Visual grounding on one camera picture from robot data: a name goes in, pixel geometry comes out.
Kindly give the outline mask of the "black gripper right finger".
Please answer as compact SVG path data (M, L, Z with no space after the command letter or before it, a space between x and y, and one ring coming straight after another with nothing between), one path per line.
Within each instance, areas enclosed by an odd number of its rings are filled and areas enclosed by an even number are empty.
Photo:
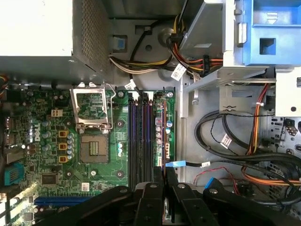
M213 178L200 194L179 182L174 168L166 167L166 181L190 226L299 226L282 212L226 190Z

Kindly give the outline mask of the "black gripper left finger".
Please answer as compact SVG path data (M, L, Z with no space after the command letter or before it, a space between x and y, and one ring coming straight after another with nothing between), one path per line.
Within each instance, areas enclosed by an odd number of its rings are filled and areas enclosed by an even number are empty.
M132 191L117 186L52 215L41 226L160 226L163 214L163 176L154 167L153 180Z

